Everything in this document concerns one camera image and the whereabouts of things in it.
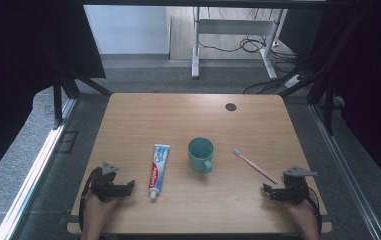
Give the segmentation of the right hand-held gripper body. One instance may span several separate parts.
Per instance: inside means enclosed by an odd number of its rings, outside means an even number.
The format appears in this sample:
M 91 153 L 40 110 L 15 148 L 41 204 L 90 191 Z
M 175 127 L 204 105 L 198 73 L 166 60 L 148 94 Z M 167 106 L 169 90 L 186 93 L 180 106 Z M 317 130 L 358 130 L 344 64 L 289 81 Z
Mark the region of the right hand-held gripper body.
M 285 188 L 281 190 L 278 200 L 301 203 L 309 196 L 308 176 L 317 176 L 316 172 L 293 166 L 283 172 Z

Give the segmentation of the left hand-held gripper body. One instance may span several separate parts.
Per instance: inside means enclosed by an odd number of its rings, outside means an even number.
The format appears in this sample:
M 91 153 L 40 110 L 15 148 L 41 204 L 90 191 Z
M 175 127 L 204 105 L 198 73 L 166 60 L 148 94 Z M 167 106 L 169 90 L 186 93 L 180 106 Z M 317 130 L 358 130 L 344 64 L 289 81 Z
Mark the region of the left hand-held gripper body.
M 113 183 L 116 177 L 118 167 L 103 162 L 100 167 L 96 167 L 91 174 L 91 191 L 102 202 L 106 202 L 108 198 L 118 195 L 117 186 Z

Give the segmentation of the person's right hand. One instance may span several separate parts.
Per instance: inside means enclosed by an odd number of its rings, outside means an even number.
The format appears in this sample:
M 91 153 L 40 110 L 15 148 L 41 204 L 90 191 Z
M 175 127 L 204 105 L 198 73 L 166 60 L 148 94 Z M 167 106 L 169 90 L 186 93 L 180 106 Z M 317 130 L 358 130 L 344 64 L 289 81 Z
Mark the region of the person's right hand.
M 312 224 L 316 221 L 313 208 L 307 200 L 299 204 L 283 202 L 282 205 L 297 224 Z

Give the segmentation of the person's left hand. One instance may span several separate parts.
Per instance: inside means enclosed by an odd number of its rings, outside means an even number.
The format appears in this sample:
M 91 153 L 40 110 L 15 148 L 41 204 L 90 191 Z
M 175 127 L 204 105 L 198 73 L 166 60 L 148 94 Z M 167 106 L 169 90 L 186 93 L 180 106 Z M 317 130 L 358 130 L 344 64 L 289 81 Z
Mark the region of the person's left hand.
M 103 202 L 92 192 L 88 193 L 85 199 L 85 223 L 104 225 L 120 203 L 120 198 L 111 198 Z

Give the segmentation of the pink toothbrush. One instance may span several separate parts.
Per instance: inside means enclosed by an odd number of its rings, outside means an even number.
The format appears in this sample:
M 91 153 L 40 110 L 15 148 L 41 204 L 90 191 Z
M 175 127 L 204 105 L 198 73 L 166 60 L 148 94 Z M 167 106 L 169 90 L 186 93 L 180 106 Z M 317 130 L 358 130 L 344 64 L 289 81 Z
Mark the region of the pink toothbrush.
M 253 161 L 251 161 L 251 160 L 247 159 L 245 156 L 243 156 L 238 149 L 234 149 L 233 154 L 236 155 L 237 157 L 241 158 L 243 161 L 245 161 L 249 166 L 251 166 L 257 172 L 259 172 L 262 176 L 267 178 L 270 182 L 272 182 L 273 184 L 278 184 L 278 180 L 276 178 L 274 178 L 271 174 L 269 174 L 263 168 L 258 166 L 256 163 L 254 163 Z

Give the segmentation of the white and blue toothpaste tube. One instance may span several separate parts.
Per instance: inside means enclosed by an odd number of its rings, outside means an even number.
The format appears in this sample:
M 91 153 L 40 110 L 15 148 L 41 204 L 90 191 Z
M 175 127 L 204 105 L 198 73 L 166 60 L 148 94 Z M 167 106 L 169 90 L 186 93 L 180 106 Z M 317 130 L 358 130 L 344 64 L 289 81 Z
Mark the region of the white and blue toothpaste tube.
M 149 180 L 149 198 L 155 201 L 162 187 L 166 161 L 170 152 L 170 146 L 155 144 L 153 149 L 153 161 Z

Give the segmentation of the teal cup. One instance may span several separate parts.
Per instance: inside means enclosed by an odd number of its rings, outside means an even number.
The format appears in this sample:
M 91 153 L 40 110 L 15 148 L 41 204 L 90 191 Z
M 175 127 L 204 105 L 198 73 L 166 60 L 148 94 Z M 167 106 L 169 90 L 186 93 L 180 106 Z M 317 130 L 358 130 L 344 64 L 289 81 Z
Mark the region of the teal cup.
M 196 137 L 188 144 L 190 167 L 199 173 L 208 174 L 212 171 L 213 143 L 205 137 Z

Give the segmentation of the white power strip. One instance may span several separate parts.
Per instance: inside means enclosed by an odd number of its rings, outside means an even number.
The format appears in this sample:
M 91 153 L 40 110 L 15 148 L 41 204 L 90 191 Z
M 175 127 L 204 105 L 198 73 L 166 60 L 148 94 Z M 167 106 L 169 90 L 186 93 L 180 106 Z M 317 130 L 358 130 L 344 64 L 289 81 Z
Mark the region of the white power strip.
M 285 83 L 285 87 L 286 88 L 291 88 L 293 87 L 294 85 L 296 85 L 300 80 L 302 80 L 303 77 L 296 74 L 294 75 L 291 79 L 289 79 L 286 83 Z

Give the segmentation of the dark curtain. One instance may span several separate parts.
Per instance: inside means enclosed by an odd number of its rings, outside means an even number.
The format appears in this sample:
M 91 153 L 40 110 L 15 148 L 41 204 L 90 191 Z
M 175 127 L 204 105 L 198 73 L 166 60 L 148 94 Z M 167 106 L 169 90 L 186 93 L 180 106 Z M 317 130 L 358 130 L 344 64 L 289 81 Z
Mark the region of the dark curtain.
M 82 0 L 0 0 L 0 160 L 37 93 L 104 76 Z
M 308 94 L 343 98 L 342 118 L 381 170 L 381 0 L 326 0 L 319 9 L 292 9 L 286 43 L 313 49 L 307 61 L 319 71 Z

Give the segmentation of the aluminium rail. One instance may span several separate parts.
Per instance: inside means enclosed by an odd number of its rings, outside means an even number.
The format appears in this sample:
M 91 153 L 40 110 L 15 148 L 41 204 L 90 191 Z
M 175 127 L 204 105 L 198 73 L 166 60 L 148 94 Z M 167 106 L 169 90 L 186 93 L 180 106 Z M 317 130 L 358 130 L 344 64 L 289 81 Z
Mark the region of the aluminium rail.
M 10 240 L 13 236 L 64 129 L 65 122 L 62 122 L 58 127 L 49 132 L 21 188 L 0 225 L 0 240 Z
M 381 240 L 381 230 L 380 226 L 376 222 L 376 215 L 363 191 L 361 190 L 353 172 L 351 171 L 346 158 L 337 144 L 336 139 L 331 135 L 323 124 L 323 117 L 320 109 L 314 105 L 309 105 L 309 109 L 313 114 L 316 125 L 320 130 L 320 133 L 325 140 L 326 146 L 328 147 L 332 159 L 345 182 L 348 191 L 354 200 L 355 206 L 360 213 L 360 216 L 372 237 L 372 240 Z

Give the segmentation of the black metal frame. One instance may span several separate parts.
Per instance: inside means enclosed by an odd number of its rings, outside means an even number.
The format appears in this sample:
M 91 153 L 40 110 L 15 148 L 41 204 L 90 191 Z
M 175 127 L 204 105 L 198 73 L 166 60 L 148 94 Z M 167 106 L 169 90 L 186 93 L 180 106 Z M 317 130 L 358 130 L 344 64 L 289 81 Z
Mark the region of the black metal frame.
M 316 104 L 322 97 L 325 97 L 323 125 L 330 135 L 333 134 L 332 112 L 334 96 L 334 83 L 331 74 L 358 22 L 359 19 L 356 14 L 347 16 L 346 19 L 338 25 L 337 30 L 327 42 L 329 53 L 319 52 L 319 55 L 323 57 L 323 63 L 319 70 L 305 80 L 296 83 L 293 87 L 280 93 L 281 97 L 286 97 L 309 84 L 313 84 L 306 96 L 306 100 L 309 104 Z
M 50 67 L 50 70 L 54 74 L 53 80 L 53 102 L 54 102 L 54 129 L 58 129 L 63 121 L 63 105 L 62 105 L 62 92 L 65 92 L 67 97 L 70 99 L 77 99 L 80 95 L 80 90 L 75 83 L 76 80 L 81 81 L 85 85 L 91 87 L 97 92 L 105 95 L 111 96 L 112 91 L 101 86 L 92 80 L 89 76 L 85 76 L 75 70 L 67 70 L 62 67 Z

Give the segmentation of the white desk frame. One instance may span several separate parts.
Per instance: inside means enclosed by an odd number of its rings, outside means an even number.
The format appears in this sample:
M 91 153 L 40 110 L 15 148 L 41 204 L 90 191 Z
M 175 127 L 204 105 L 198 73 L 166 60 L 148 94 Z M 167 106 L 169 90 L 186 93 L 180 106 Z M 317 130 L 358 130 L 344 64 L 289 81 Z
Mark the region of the white desk frame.
M 270 60 L 270 53 L 276 42 L 276 35 L 279 30 L 280 22 L 284 10 L 277 9 L 277 14 L 270 20 L 257 19 L 204 19 L 200 17 L 200 8 L 193 8 L 193 24 L 194 24 L 194 44 L 191 59 L 191 76 L 194 79 L 199 77 L 199 37 L 201 35 L 258 35 L 265 37 L 265 46 L 258 50 L 263 64 L 271 80 L 277 78 L 277 74 Z

